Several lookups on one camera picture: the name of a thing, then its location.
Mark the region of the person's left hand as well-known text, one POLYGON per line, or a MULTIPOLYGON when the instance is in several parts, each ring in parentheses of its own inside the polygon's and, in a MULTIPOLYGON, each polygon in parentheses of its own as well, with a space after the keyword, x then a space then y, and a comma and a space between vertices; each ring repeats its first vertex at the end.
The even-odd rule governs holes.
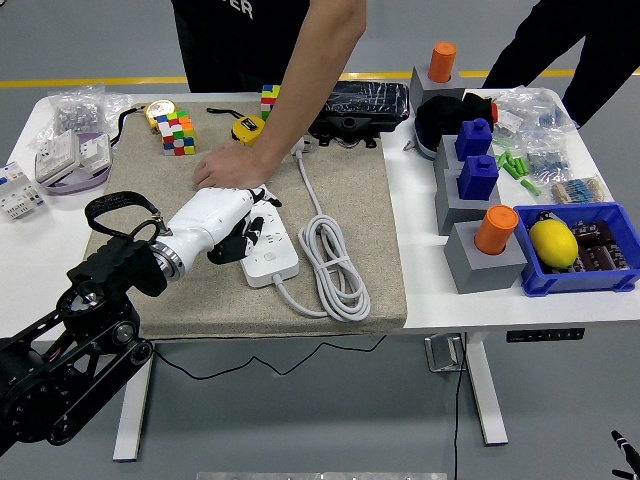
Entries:
POLYGON ((273 174, 273 165, 265 162, 257 148, 227 141, 207 153, 194 170, 197 189, 254 188, 273 174))

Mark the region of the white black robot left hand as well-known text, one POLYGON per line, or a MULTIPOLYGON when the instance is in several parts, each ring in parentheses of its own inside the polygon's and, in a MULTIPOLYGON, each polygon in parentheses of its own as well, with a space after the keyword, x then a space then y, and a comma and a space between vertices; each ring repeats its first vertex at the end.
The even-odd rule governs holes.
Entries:
POLYGON ((169 220, 168 233, 157 237, 155 248, 181 273, 203 252, 216 264, 241 260, 260 236, 262 221, 251 221, 250 212, 262 200, 282 205, 265 187, 201 189, 169 220))

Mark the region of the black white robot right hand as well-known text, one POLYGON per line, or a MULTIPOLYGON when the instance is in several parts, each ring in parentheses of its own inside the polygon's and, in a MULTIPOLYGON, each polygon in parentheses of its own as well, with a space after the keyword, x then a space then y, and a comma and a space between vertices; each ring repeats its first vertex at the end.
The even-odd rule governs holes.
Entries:
POLYGON ((633 446, 631 446, 626 438, 622 436, 617 430, 611 431, 611 437, 622 452, 627 464, 631 468, 631 472, 613 469, 612 474, 620 479, 638 480, 640 474, 639 452, 633 446))

